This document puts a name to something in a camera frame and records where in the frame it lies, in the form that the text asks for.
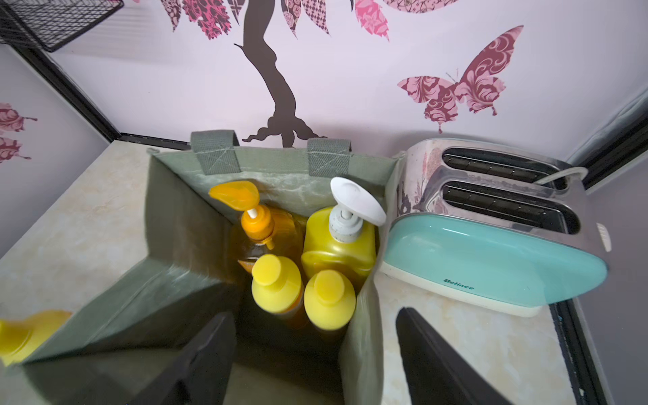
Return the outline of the orange pump soap bottle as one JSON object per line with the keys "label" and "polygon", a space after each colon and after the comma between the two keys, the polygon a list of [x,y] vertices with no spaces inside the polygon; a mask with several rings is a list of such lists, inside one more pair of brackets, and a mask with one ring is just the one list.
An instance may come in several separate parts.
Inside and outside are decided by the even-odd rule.
{"label": "orange pump soap bottle", "polygon": [[249,181],[212,187],[209,197],[241,213],[231,231],[229,253],[248,273],[266,254],[291,259],[302,268],[306,218],[261,203],[257,186]]}

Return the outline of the orange bottle yellow cap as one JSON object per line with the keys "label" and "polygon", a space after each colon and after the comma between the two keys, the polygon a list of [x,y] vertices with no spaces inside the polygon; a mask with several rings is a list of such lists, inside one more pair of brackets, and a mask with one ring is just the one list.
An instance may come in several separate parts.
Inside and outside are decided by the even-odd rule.
{"label": "orange bottle yellow cap", "polygon": [[252,268],[251,293],[265,312],[292,320],[303,310],[304,284],[298,266],[285,256],[266,254]]}
{"label": "orange bottle yellow cap", "polygon": [[305,287],[305,312],[318,329],[335,332],[345,328],[356,308],[354,286],[338,271],[322,270]]}
{"label": "orange bottle yellow cap", "polygon": [[1,320],[1,362],[4,366],[17,364],[33,354],[57,332],[72,312],[45,310],[23,320]]}

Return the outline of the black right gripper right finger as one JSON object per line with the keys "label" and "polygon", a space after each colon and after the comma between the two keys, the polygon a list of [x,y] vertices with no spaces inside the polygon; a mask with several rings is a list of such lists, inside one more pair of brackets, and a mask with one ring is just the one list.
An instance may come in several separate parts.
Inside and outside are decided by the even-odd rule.
{"label": "black right gripper right finger", "polygon": [[398,343],[413,404],[508,404],[415,309],[396,320]]}

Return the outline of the large yellow dish soap bottle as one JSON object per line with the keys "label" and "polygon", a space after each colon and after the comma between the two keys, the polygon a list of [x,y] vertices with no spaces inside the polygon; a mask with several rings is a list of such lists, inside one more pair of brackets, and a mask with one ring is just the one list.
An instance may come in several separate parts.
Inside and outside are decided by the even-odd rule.
{"label": "large yellow dish soap bottle", "polygon": [[385,224],[386,212],[356,182],[334,177],[330,188],[336,205],[307,220],[302,266],[307,278],[323,270],[338,271],[359,293],[376,265],[376,229]]}

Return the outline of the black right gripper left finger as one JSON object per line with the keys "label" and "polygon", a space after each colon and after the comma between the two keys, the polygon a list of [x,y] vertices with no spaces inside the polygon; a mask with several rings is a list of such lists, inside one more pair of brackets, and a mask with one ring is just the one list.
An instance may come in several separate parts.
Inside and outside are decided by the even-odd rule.
{"label": "black right gripper left finger", "polygon": [[131,404],[221,404],[236,354],[236,324],[221,312]]}

